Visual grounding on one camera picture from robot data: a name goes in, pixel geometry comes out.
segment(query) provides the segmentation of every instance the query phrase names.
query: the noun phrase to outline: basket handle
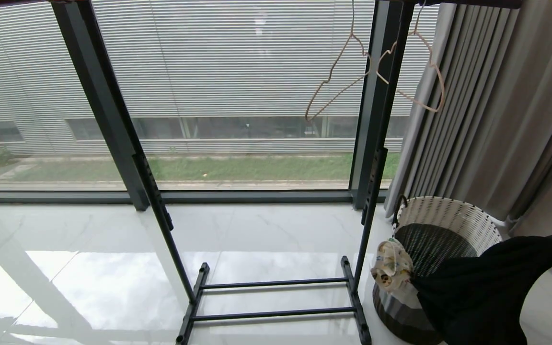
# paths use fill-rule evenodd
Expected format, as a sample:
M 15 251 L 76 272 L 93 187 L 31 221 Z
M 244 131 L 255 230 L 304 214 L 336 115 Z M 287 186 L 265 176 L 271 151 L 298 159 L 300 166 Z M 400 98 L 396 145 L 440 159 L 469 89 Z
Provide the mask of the basket handle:
M 397 197 L 397 202 L 395 203 L 393 208 L 393 220 L 391 221 L 391 225 L 395 225 L 393 230 L 399 227 L 399 219 L 397 219 L 397 212 L 399 211 L 401 204 L 403 204 L 403 207 L 408 207 L 408 198 L 404 194 L 400 194 L 400 196 Z

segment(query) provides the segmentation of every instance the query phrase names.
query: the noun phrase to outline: woven basket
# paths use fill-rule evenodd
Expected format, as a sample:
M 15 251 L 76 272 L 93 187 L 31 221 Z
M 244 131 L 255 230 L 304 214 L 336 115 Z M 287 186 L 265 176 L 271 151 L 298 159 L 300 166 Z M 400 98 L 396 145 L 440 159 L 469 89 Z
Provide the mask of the woven basket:
M 410 255 L 415 277 L 434 273 L 448 258 L 477 257 L 502 238 L 478 207 L 453 199 L 401 196 L 394 215 L 394 237 Z M 414 345 L 436 345 L 442 337 L 423 313 L 414 288 L 403 301 L 375 284 L 372 293 L 379 318 L 398 338 Z

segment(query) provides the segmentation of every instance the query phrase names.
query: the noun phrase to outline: beige hanger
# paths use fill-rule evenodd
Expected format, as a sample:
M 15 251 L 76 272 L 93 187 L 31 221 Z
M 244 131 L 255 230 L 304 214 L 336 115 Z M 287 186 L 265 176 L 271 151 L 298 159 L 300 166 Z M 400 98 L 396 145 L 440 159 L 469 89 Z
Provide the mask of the beige hanger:
M 318 88 L 316 88 L 316 91 L 314 92 L 312 98 L 310 99 L 310 102 L 308 103 L 308 107 L 306 107 L 306 112 L 304 114 L 304 118 L 306 119 L 306 121 L 313 120 L 314 118 L 316 118 L 331 103 L 333 103 L 333 101 L 335 101 L 335 99 L 338 98 L 338 96 L 340 96 L 344 91 L 348 90 L 348 88 L 350 88 L 351 86 L 358 83 L 360 80 L 364 79 L 364 77 L 367 76 L 368 74 L 370 74 L 370 71 L 372 70 L 372 65 L 371 65 L 372 64 L 372 59 L 370 57 L 370 53 L 368 51 L 366 51 L 366 48 L 363 46 L 363 43 L 361 42 L 359 37 L 357 37 L 355 35 L 355 33 L 353 32 L 353 30 L 355 29 L 355 0 L 351 0 L 351 3 L 352 3 L 352 7 L 353 7 L 353 18 L 351 19 L 351 29 L 350 29 L 350 32 L 348 34 L 348 38 L 346 38 L 346 42 L 344 42 L 344 46 L 342 47 L 342 49 L 340 49 L 340 53 L 338 54 L 338 57 L 336 57 L 335 61 L 333 62 L 333 65 L 331 65 L 331 68 L 329 70 L 328 78 L 325 79 L 324 81 L 321 81 L 321 83 L 318 85 Z M 314 102 L 314 100 L 315 100 L 316 96 L 318 95 L 319 91 L 321 91 L 322 87 L 324 85 L 328 84 L 331 81 L 331 76 L 334 73 L 333 70 L 335 69 L 335 65 L 338 64 L 338 61 L 340 61 L 340 58 L 342 57 L 342 54 L 344 54 L 344 49 L 346 49 L 346 46 L 348 46 L 348 42 L 351 41 L 351 38 L 355 39 L 355 41 L 357 41 L 357 43 L 359 43 L 359 45 L 361 46 L 361 55 L 366 57 L 370 61 L 370 68 L 368 68 L 368 71 L 366 73 L 364 73 L 361 77 L 357 78 L 357 80 L 353 81 L 352 83 L 350 83 L 349 85 L 344 87 L 342 90 L 340 90 L 331 100 L 329 100 L 329 102 L 327 102 L 327 104 L 325 104 L 322 108 L 320 108 L 319 111 L 316 112 L 316 114 L 314 114 L 311 118 L 308 118 L 308 113 L 311 110 L 312 103 Z
M 416 16 L 416 23 L 414 24 L 414 29 L 408 33 L 408 37 L 410 37 L 412 35 L 415 35 L 416 37 L 421 39 L 421 42 L 423 42 L 425 47 L 427 47 L 427 50 L 429 50 L 429 67 L 436 70 L 436 74 L 438 75 L 438 81 L 440 83 L 440 103 L 438 104 L 438 108 L 434 109 L 434 108 L 429 107 L 428 105 L 425 105 L 422 102 L 416 100 L 414 97 L 409 96 L 408 94 L 406 94 L 402 90 L 397 89 L 396 91 L 399 94 L 401 94 L 401 96 L 404 96 L 408 100 L 412 101 L 414 104 L 420 105 L 421 107 L 427 109 L 428 111 L 438 112 L 438 111 L 442 110 L 442 107 L 444 105 L 445 86 L 444 86 L 444 80 L 442 79 L 442 73 L 440 73 L 440 68 L 438 67 L 438 65 L 436 65 L 435 63 L 432 62 L 434 51 L 433 51 L 432 47 L 429 45 L 429 42 L 427 42 L 427 40 L 425 40 L 425 37 L 423 37 L 423 35 L 421 35 L 418 32 L 419 18 L 421 18 L 421 12 L 423 11 L 423 8 L 425 8 L 425 2 L 423 2 L 423 6 L 421 6 L 421 10 L 419 11 L 419 14 Z M 383 77 L 379 73 L 380 61 L 383 59 L 383 57 L 385 57 L 385 55 L 392 54 L 395 50 L 396 45 L 397 45 L 397 40 L 395 42 L 393 42 L 393 45 L 391 46 L 391 49 L 387 50 L 386 52 L 383 53 L 383 55 L 380 56 L 379 63 L 377 64 L 379 67 L 376 68 L 377 76 L 387 85 L 389 85 L 389 81 L 387 81 L 385 79 L 385 77 Z

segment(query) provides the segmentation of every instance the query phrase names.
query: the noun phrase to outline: patterned cloth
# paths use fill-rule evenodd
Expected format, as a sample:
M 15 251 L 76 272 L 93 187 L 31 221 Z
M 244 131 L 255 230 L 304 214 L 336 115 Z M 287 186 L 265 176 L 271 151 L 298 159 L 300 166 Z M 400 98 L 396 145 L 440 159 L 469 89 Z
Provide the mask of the patterned cloth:
M 370 270 L 376 284 L 388 293 L 396 292 L 403 283 L 410 281 L 412 259 L 403 245 L 395 238 L 380 243 L 376 263 Z

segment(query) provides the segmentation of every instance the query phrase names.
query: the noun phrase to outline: sheer curtain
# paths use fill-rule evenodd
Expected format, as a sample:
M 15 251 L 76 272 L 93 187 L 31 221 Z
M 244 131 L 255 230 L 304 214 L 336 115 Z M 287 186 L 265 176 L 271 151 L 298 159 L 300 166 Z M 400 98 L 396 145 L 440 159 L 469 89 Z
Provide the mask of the sheer curtain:
M 552 179 L 552 1 L 458 6 L 446 46 L 446 105 L 418 116 L 385 207 L 436 195 L 517 219 Z

